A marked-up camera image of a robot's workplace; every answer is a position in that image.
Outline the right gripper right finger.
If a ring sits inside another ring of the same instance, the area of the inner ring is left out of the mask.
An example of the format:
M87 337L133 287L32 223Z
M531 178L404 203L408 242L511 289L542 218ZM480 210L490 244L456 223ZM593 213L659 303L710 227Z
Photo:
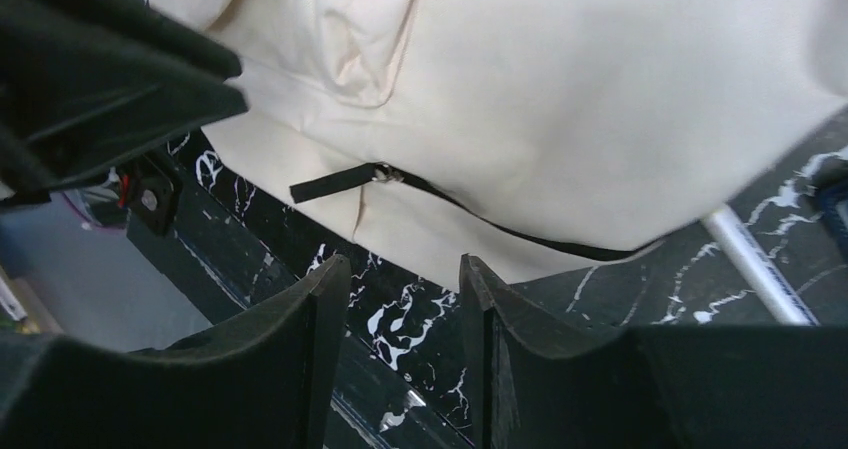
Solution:
M596 335L459 270L478 448L843 448L841 326L643 326Z

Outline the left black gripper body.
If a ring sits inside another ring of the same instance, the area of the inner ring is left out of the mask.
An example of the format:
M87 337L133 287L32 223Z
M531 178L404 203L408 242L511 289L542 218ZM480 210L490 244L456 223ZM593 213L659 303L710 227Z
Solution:
M242 114L230 50L142 0L1 0L1 195L80 187Z

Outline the beige canvas backpack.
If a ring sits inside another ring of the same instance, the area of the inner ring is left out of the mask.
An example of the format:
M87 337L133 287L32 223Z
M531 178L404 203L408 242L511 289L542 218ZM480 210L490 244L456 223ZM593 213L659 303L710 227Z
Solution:
M222 163L444 287L625 260L847 103L847 0L149 0L236 52Z

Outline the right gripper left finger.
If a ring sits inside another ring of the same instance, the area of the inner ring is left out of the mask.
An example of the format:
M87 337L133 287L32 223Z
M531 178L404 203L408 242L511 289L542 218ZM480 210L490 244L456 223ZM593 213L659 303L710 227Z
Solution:
M1 337L5 448L319 448L344 336L349 261L161 350Z

